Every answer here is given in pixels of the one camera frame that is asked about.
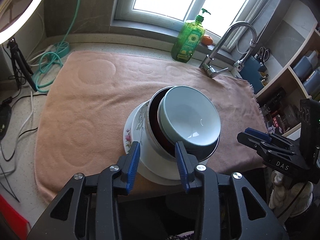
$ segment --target tripod leg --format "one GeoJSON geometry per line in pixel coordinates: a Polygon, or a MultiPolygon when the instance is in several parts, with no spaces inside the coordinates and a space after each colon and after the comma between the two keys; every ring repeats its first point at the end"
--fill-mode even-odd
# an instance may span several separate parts
{"type": "Polygon", "coordinates": [[[14,52],[13,54],[14,57],[12,58],[15,58],[15,60],[17,61],[17,64],[21,70],[21,72],[23,73],[24,77],[26,78],[26,80],[28,81],[28,83],[30,84],[30,86],[33,88],[33,90],[36,92],[37,91],[37,88],[36,88],[36,85],[35,83],[33,82],[32,78],[30,77],[29,73],[28,73],[28,70],[26,68],[26,65],[24,64],[23,60],[21,59],[20,57],[20,54],[18,52],[14,52]]]}
{"type": "Polygon", "coordinates": [[[17,72],[16,61],[15,61],[12,53],[11,53],[11,65],[12,65],[12,70],[13,70],[14,77],[16,79],[17,89],[19,90],[19,88],[20,88],[19,76],[18,76],[18,72],[17,72]]]}
{"type": "Polygon", "coordinates": [[[21,58],[21,61],[23,62],[23,64],[25,65],[26,69],[28,70],[28,72],[33,75],[33,72],[31,70],[31,68],[29,67],[27,61],[25,60],[25,58],[22,55],[22,52],[20,49],[17,49],[17,54],[19,55],[19,57],[21,58]]]}

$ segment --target window sill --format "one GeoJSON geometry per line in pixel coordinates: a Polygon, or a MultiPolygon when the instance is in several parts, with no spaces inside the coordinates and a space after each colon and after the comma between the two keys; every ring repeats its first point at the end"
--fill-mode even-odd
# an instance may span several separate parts
{"type": "MultiPolygon", "coordinates": [[[[175,30],[164,27],[123,20],[114,20],[110,26],[109,33],[134,35],[169,43],[175,43],[179,34],[179,32],[175,30]]],[[[204,46],[200,44],[196,50],[204,54],[210,54],[213,48],[213,45],[204,46]]],[[[233,65],[235,62],[232,55],[222,49],[218,51],[216,58],[230,65],[233,65]]]]}

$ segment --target green dish soap bottle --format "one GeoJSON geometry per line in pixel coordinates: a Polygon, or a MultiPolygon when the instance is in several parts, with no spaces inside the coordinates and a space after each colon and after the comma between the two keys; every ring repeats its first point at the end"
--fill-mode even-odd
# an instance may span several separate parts
{"type": "Polygon", "coordinates": [[[171,57],[174,60],[187,63],[195,52],[196,47],[201,42],[205,32],[205,28],[203,28],[201,24],[204,20],[202,15],[205,12],[209,13],[206,9],[202,8],[201,10],[201,15],[198,14],[195,20],[187,20],[184,23],[177,37],[177,41],[171,50],[171,57]]]}

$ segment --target teal cable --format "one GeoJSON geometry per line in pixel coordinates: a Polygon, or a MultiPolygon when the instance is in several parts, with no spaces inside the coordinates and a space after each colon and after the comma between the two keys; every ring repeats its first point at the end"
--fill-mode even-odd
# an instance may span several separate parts
{"type": "Polygon", "coordinates": [[[61,58],[59,57],[58,54],[64,53],[63,50],[68,50],[68,48],[69,48],[69,43],[66,42],[65,40],[66,40],[67,36],[69,35],[71,28],[73,27],[73,24],[75,23],[76,17],[78,15],[79,6],[80,6],[80,0],[77,1],[76,11],[75,11],[75,14],[73,16],[72,22],[70,24],[70,27],[69,27],[66,35],[64,35],[61,42],[58,42],[57,44],[55,44],[56,51],[55,52],[49,51],[49,52],[44,53],[39,60],[39,68],[33,74],[32,80],[36,85],[36,89],[40,93],[47,93],[49,91],[49,89],[42,90],[41,88],[45,88],[45,87],[51,85],[55,80],[55,78],[54,78],[53,80],[51,80],[45,84],[40,85],[40,82],[41,82],[43,76],[46,73],[48,73],[50,71],[50,69],[52,68],[52,66],[55,64],[59,65],[59,68],[63,67],[63,63],[62,63],[61,58]],[[44,58],[47,58],[49,62],[47,64],[41,65],[44,58]]]}

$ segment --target silver screw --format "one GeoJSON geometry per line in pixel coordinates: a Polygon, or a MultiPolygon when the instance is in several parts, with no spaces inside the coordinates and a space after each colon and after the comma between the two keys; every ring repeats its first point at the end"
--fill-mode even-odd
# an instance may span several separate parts
{"type": "Polygon", "coordinates": [[[75,175],[73,175],[74,179],[82,179],[83,178],[83,174],[82,173],[76,173],[75,175]]]}
{"type": "Polygon", "coordinates": [[[119,170],[119,166],[118,165],[112,165],[112,166],[110,166],[110,170],[111,171],[118,171],[119,170]]]}
{"type": "Polygon", "coordinates": [[[241,179],[241,178],[242,178],[242,174],[239,173],[239,172],[233,173],[232,176],[233,176],[235,179],[241,179]]]}
{"type": "Polygon", "coordinates": [[[196,168],[198,171],[205,171],[207,167],[202,164],[199,164],[196,168]]]}

